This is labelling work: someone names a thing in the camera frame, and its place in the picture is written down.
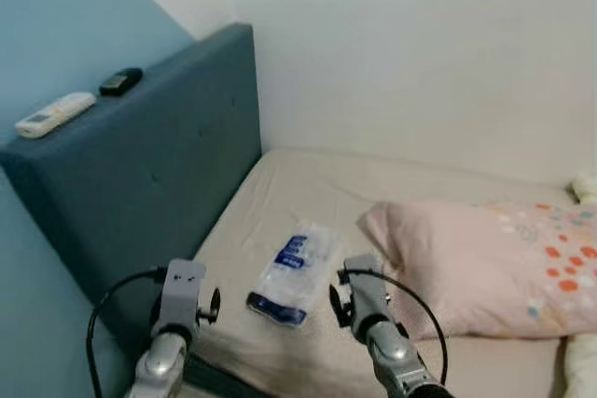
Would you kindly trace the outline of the clear blue-printed plastic bag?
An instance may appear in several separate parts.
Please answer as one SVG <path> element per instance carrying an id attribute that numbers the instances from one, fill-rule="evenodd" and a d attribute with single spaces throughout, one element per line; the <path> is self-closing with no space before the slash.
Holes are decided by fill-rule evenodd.
<path id="1" fill-rule="evenodd" d="M 274 324 L 302 326 L 338 260 L 340 236 L 336 231 L 313 222 L 299 223 L 261 271 L 246 297 L 247 307 Z"/>

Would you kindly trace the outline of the pink patterned pillow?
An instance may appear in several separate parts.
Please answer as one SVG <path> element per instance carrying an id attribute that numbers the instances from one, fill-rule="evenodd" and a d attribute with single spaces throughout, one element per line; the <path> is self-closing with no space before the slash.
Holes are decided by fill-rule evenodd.
<path id="1" fill-rule="evenodd" d="M 555 338 L 597 329 L 591 205 L 379 201 L 358 226 L 447 336 Z"/>

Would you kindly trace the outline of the beige sheeted mattress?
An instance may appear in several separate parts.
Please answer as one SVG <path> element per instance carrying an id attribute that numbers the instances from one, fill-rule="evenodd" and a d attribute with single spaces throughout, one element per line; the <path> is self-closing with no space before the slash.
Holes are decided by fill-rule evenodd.
<path id="1" fill-rule="evenodd" d="M 363 344 L 337 325 L 325 290 L 310 317 L 285 327 L 252 311 L 248 292 L 296 227 L 311 222 L 340 236 L 340 257 L 374 254 L 357 226 L 380 200 L 521 200 L 564 205 L 561 186 L 414 162 L 276 148 L 244 178 L 197 253 L 205 290 L 222 293 L 215 324 L 192 354 L 247 384 L 248 395 L 278 398 L 385 398 Z"/>

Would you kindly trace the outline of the blue padded headboard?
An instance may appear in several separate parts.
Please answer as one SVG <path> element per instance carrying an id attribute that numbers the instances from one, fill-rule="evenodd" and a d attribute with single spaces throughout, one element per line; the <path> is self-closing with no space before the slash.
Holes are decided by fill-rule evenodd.
<path id="1" fill-rule="evenodd" d="M 84 304 L 43 348 L 84 352 L 90 309 L 110 284 L 190 260 L 263 156 L 255 27 L 234 23 L 154 64 L 116 99 L 39 139 L 0 118 L 0 173 Z"/>

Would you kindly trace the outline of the black remote control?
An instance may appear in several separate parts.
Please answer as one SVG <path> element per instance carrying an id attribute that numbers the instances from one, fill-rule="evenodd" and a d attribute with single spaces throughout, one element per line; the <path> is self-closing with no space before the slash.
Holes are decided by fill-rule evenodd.
<path id="1" fill-rule="evenodd" d="M 124 69 L 109 75 L 108 78 L 99 84 L 99 95 L 104 97 L 122 97 L 129 90 L 137 86 L 144 78 L 144 70 L 141 67 L 124 67 Z"/>

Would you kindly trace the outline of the white remote control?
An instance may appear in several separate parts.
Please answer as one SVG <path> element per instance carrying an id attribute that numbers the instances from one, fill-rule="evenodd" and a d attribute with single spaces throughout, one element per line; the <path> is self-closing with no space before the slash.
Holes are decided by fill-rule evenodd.
<path id="1" fill-rule="evenodd" d="M 14 125 L 19 137 L 39 139 L 46 137 L 53 130 L 67 124 L 72 118 L 80 116 L 97 103 L 97 96 L 89 92 L 72 92 L 39 111 L 22 118 Z"/>

